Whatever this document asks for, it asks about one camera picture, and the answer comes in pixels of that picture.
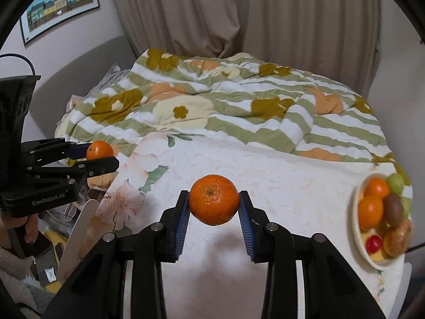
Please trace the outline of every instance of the tangerine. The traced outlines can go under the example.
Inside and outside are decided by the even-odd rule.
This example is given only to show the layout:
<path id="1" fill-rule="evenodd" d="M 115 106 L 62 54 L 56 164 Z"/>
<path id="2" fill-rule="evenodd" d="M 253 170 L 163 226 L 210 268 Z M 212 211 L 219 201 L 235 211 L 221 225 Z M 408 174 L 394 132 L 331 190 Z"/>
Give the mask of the tangerine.
<path id="1" fill-rule="evenodd" d="M 363 230 L 376 227 L 384 214 L 384 204 L 377 196 L 365 196 L 359 202 L 359 225 Z"/>
<path id="2" fill-rule="evenodd" d="M 202 223 L 224 224 L 239 208 L 239 193 L 229 179 L 221 175 L 207 175 L 197 180 L 190 189 L 189 208 Z"/>
<path id="3" fill-rule="evenodd" d="M 384 199 L 390 194 L 390 187 L 387 182 L 380 177 L 373 177 L 365 188 L 365 196 L 377 196 L 379 199 Z"/>
<path id="4" fill-rule="evenodd" d="M 86 159 L 95 160 L 105 157 L 113 157 L 112 146 L 103 140 L 93 141 L 86 151 Z"/>

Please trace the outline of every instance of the curtain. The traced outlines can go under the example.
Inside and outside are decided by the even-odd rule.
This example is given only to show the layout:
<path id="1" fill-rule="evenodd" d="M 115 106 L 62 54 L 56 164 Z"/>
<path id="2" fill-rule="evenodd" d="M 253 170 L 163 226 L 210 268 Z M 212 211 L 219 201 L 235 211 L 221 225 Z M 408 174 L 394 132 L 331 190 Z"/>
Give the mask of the curtain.
<path id="1" fill-rule="evenodd" d="M 379 0 L 114 0 L 141 55 L 250 53 L 367 95 L 379 61 Z"/>

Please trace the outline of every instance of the wall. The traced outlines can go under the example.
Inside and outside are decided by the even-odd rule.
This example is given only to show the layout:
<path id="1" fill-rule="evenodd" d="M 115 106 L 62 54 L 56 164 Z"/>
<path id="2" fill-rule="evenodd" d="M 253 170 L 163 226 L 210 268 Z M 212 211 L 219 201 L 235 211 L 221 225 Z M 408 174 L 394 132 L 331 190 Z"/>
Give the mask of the wall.
<path id="1" fill-rule="evenodd" d="M 425 242 L 425 46 L 393 0 L 381 0 L 380 56 L 368 100 L 413 184 L 415 245 Z M 425 248 L 407 260 L 425 274 Z"/>
<path id="2" fill-rule="evenodd" d="M 24 46 L 17 23 L 0 53 L 19 53 L 31 60 L 41 75 L 37 88 L 82 54 L 124 34 L 113 0 L 99 0 L 100 8 L 71 18 Z M 0 59 L 0 78 L 30 73 L 19 59 Z M 30 114 L 24 123 L 23 141 L 45 138 Z"/>

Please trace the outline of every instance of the gray pillow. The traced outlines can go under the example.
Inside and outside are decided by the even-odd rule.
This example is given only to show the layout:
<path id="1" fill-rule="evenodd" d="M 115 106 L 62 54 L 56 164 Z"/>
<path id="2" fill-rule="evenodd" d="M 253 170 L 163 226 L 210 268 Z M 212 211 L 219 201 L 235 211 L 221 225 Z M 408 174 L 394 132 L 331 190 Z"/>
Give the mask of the gray pillow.
<path id="1" fill-rule="evenodd" d="M 103 79 L 97 84 L 95 87 L 93 87 L 89 93 L 84 97 L 88 98 L 93 95 L 95 92 L 99 92 L 103 90 L 106 87 L 110 87 L 113 84 L 118 83 L 121 79 L 123 79 L 130 70 L 121 70 L 120 66 L 118 66 L 116 63 L 109 69 L 109 71 L 105 74 Z"/>

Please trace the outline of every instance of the bed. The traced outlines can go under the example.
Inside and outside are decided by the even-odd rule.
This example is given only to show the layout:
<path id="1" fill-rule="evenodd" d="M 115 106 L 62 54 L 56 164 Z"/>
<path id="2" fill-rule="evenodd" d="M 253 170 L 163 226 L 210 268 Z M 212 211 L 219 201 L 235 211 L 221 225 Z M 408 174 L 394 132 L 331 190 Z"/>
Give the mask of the bed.
<path id="1" fill-rule="evenodd" d="M 403 261 L 376 272 L 362 260 L 348 224 L 351 195 L 376 169 L 400 173 L 402 195 L 412 191 L 372 108 L 349 87 L 247 53 L 188 58 L 149 49 L 122 80 L 78 102 L 55 136 L 105 140 L 120 161 L 116 173 L 89 182 L 107 193 L 80 257 L 107 231 L 137 233 L 159 220 L 180 190 L 218 173 L 293 233 L 325 233 L 388 316 Z M 235 219 L 215 230 L 190 220 L 183 262 L 163 269 L 175 318 L 205 317 L 201 308 L 211 318 L 260 316 L 266 270 L 249 263 L 239 229 Z M 209 302 L 212 293 L 222 307 Z"/>

